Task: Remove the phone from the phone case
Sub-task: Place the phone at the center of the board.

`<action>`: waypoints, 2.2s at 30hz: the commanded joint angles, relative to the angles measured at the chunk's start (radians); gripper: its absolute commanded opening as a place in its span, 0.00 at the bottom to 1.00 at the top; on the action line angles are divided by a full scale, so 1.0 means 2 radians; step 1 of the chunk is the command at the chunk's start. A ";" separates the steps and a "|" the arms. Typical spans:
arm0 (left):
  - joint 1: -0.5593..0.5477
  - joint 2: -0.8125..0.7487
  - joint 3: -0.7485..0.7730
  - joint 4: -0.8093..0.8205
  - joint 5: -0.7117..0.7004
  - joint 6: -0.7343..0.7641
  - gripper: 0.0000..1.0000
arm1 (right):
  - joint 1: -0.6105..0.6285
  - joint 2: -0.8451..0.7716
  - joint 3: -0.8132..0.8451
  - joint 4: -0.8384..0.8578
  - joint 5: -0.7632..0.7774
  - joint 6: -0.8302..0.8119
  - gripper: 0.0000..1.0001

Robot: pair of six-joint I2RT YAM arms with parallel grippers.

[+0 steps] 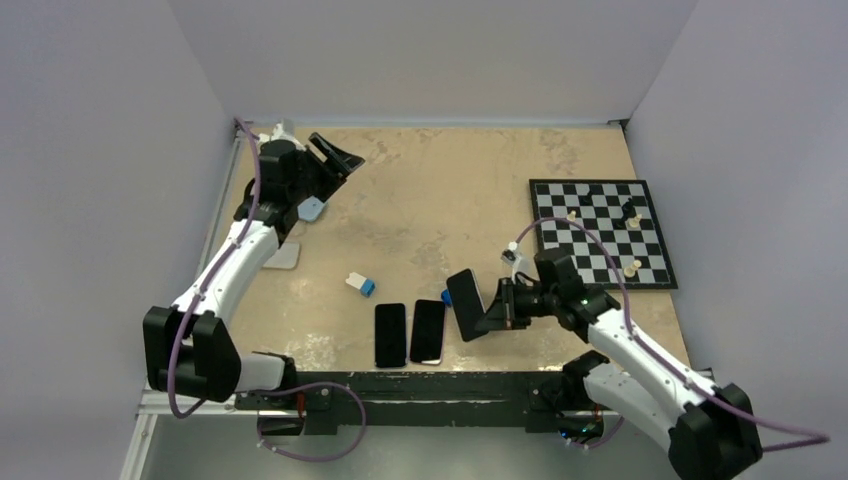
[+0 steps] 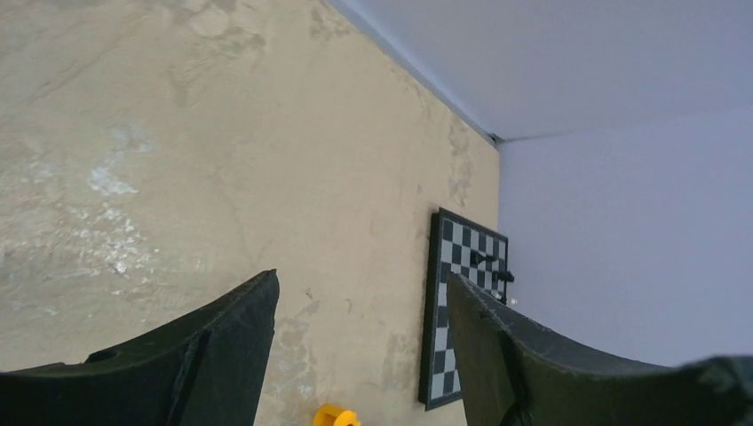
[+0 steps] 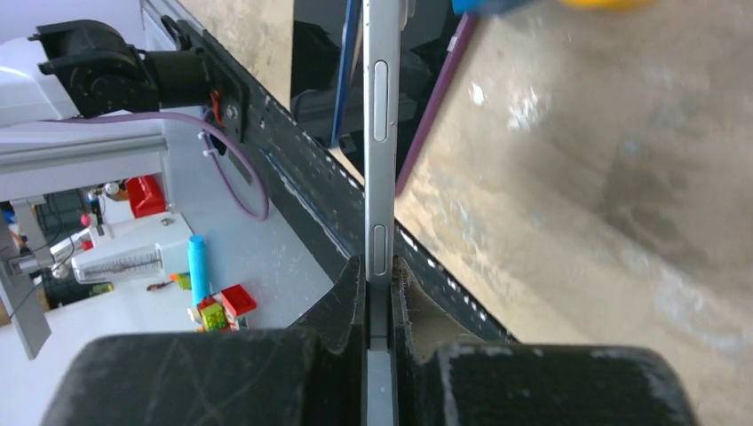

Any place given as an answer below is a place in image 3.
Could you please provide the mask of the silver phone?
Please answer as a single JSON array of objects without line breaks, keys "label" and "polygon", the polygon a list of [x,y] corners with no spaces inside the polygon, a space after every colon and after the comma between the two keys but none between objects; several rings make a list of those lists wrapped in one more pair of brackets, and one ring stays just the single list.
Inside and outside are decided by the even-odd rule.
[{"label": "silver phone", "polygon": [[390,364],[391,284],[400,35],[408,4],[366,1],[363,11],[364,183],[366,290],[369,304],[367,352],[368,425],[393,423]]}]

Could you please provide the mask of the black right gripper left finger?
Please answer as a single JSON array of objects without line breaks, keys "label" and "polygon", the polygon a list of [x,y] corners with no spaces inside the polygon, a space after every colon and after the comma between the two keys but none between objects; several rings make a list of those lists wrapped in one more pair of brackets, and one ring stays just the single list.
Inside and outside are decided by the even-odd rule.
[{"label": "black right gripper left finger", "polygon": [[285,328],[109,335],[86,344],[45,425],[362,425],[362,261]]}]

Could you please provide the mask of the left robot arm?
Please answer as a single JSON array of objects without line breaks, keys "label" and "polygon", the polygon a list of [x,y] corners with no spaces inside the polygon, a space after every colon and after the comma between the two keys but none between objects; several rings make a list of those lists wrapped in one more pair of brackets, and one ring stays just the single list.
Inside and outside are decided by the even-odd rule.
[{"label": "left robot arm", "polygon": [[1,125],[177,119],[215,106],[209,63],[193,48],[144,51],[96,20],[37,28],[1,45]]}]

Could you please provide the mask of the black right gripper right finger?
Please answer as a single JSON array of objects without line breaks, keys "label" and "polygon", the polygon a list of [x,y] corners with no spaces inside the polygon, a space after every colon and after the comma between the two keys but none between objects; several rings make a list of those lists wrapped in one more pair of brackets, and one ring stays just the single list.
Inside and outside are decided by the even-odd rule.
[{"label": "black right gripper right finger", "polygon": [[485,340],[446,313],[398,259],[392,279],[398,425],[696,425],[678,374],[625,345]]}]

